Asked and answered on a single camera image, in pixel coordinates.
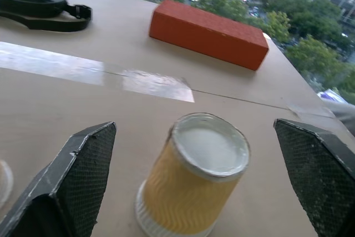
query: upside-down cup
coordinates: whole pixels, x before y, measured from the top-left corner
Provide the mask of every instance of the upside-down cup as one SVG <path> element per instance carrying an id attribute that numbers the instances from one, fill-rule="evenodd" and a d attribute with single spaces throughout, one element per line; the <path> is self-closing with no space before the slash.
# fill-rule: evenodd
<path id="1" fill-rule="evenodd" d="M 211 114 L 179 119 L 138 191 L 136 217 L 150 237 L 205 237 L 249 163 L 249 144 Z"/>

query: rectangular red block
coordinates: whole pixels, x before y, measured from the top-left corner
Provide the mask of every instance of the rectangular red block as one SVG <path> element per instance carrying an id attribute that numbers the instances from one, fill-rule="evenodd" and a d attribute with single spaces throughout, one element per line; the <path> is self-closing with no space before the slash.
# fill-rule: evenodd
<path id="1" fill-rule="evenodd" d="M 171 0 L 155 9 L 149 36 L 252 70 L 268 52 L 262 30 Z"/>

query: glass window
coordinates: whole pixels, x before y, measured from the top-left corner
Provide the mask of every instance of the glass window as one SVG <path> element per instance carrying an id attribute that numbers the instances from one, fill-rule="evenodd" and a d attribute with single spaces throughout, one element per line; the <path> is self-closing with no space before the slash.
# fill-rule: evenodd
<path id="1" fill-rule="evenodd" d="M 354 0 L 175 1 L 261 28 L 316 93 L 355 104 Z"/>

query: table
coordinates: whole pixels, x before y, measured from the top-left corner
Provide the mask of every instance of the table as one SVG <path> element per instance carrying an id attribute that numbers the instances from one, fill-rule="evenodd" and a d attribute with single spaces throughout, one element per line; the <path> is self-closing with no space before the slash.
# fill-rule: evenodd
<path id="1" fill-rule="evenodd" d="M 154 3 L 69 1 L 94 9 L 87 30 L 30 31 L 0 19 L 0 41 L 184 77 L 195 102 L 0 68 L 0 158 L 12 168 L 15 182 L 0 216 L 71 134 L 113 120 L 118 134 L 92 236 L 143 237 L 134 218 L 135 194 L 169 127 L 187 113 L 209 112 L 238 127 L 251 147 L 250 167 L 210 236 L 317 236 L 291 187 L 273 121 L 286 118 L 330 129 L 353 151 L 355 143 L 272 41 L 265 62 L 254 73 L 149 38 Z"/>

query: clear tape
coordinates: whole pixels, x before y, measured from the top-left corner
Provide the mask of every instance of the clear tape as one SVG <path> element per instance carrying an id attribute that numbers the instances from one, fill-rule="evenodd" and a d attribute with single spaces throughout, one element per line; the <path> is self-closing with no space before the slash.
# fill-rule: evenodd
<path id="1" fill-rule="evenodd" d="M 180 78 L 5 42 L 0 42 L 0 68 L 194 102 L 191 88 Z"/>
<path id="2" fill-rule="evenodd" d="M 302 104 L 291 104 L 286 102 L 287 107 L 289 108 L 290 111 L 294 112 L 296 115 L 298 114 L 311 114 L 311 115 L 317 115 L 320 117 L 326 117 L 326 118 L 335 118 L 335 115 L 331 110 L 325 105 L 320 104 L 319 106 L 311 107 L 311 106 L 306 106 Z"/>

